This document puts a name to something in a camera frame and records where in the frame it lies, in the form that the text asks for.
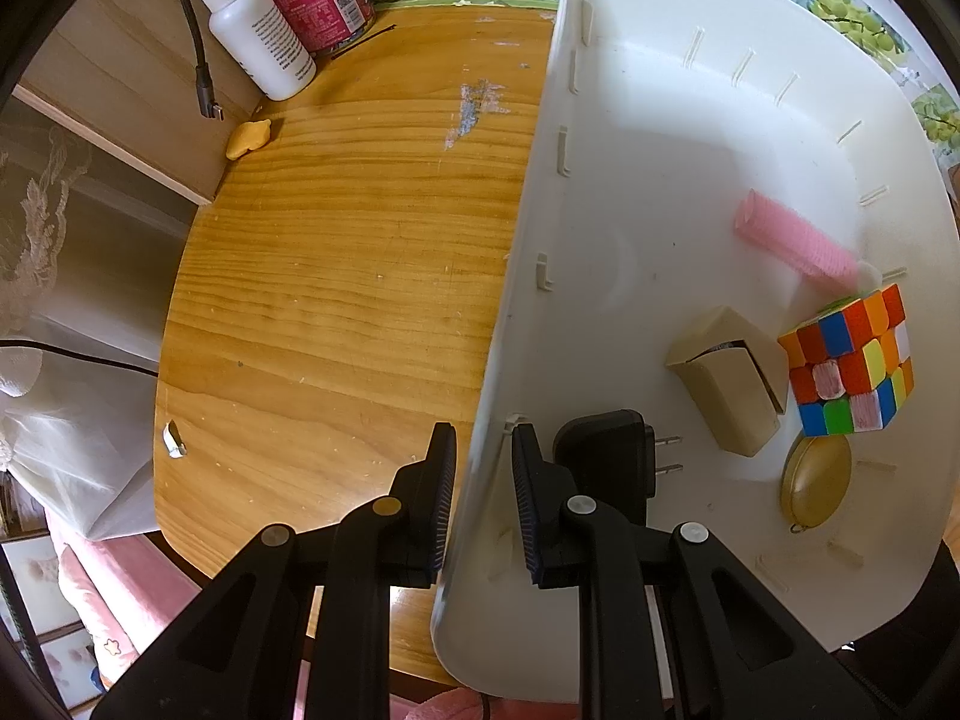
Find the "pink hair roller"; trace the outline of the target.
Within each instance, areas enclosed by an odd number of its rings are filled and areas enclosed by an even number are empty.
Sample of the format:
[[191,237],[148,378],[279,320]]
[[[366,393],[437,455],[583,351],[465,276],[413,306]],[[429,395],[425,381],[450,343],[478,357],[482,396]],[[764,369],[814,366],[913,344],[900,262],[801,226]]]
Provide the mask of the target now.
[[835,298],[872,293],[882,273],[789,206],[750,190],[734,216],[734,232],[786,263]]

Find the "white spray bottle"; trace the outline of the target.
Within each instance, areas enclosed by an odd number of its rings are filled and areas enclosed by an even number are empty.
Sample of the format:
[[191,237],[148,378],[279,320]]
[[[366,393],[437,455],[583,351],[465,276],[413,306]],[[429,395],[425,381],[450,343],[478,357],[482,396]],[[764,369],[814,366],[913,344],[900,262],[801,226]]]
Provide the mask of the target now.
[[293,98],[313,81],[313,57],[274,0],[202,2],[210,32],[268,99]]

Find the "beige card box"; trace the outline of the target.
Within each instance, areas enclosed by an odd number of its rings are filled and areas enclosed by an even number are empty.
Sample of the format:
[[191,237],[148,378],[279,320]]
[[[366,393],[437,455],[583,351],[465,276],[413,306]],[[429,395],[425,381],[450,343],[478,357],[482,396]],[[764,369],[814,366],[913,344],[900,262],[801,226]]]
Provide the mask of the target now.
[[716,444],[754,457],[788,406],[788,353],[729,305],[701,314],[670,345],[664,366],[698,406]]

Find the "wooden cabinet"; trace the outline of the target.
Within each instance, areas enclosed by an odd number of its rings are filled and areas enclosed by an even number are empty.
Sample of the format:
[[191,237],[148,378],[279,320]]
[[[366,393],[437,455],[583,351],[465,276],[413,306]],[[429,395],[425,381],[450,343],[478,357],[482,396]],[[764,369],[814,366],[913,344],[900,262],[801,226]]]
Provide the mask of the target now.
[[179,0],[76,0],[13,96],[197,205],[217,195],[224,147],[262,93],[194,5],[219,121],[200,114],[195,50]]

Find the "round gold compact case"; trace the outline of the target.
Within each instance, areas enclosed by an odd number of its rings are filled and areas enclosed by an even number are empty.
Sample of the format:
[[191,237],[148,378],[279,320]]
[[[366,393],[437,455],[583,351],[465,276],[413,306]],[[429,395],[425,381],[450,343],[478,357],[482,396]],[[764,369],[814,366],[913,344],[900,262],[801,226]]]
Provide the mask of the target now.
[[779,508],[793,533],[832,518],[850,489],[853,456],[844,436],[799,436],[789,449],[779,483]]

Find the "small yellow duck toy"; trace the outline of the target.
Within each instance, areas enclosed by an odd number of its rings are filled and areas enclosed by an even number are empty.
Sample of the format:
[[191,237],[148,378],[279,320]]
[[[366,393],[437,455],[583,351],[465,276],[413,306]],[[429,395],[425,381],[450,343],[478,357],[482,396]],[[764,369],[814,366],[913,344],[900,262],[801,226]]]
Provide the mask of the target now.
[[244,154],[263,148],[272,140],[272,121],[259,119],[239,124],[224,145],[224,156],[228,161],[237,161]]

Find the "large white plastic bin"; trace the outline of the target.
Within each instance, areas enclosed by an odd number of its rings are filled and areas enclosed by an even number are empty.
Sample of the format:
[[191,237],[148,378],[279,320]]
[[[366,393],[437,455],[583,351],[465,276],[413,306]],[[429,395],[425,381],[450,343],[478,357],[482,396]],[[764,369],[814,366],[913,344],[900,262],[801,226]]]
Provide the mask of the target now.
[[[640,411],[672,437],[649,520],[703,523],[827,649],[880,628],[928,575],[958,473],[958,234],[935,98],[911,50],[878,60],[807,0],[562,0],[505,297],[433,613],[443,667],[477,691],[571,702],[578,598],[524,564],[509,433],[542,444],[574,418]],[[839,511],[797,533],[778,483],[800,419],[753,457],[718,447],[670,345],[699,316],[768,335],[823,307],[792,268],[741,241],[761,192],[895,275],[914,390],[857,436]]]

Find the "pink cushion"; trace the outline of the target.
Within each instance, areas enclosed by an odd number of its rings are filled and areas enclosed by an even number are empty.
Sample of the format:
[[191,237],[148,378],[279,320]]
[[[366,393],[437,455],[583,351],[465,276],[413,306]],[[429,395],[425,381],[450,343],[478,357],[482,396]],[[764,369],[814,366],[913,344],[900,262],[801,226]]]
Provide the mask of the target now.
[[94,658],[112,688],[200,587],[145,535],[89,541],[50,527],[60,592],[93,640]]

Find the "multicoloured rubik's cube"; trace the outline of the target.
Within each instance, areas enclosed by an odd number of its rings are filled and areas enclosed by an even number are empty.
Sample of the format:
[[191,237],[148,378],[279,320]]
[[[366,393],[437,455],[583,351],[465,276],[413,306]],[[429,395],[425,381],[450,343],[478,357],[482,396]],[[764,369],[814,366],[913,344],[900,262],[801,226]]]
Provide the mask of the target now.
[[913,391],[907,311],[895,283],[830,305],[778,343],[804,436],[880,431]]

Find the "black power adapter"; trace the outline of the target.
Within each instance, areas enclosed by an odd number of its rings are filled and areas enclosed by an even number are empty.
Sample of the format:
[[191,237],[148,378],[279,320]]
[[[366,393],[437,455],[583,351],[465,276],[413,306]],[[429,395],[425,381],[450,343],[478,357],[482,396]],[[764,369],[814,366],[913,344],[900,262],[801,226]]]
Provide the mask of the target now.
[[571,473],[579,494],[646,527],[658,476],[683,468],[681,463],[659,466],[658,450],[681,442],[680,436],[656,436],[638,411],[607,411],[567,422],[553,441],[553,461]]

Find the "white lace curtain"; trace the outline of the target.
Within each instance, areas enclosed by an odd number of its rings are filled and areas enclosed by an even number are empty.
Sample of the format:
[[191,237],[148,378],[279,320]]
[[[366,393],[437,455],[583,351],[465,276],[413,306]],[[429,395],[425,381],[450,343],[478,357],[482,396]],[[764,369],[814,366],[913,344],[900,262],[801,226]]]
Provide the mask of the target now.
[[89,539],[153,532],[155,394],[192,203],[2,109],[2,468]]

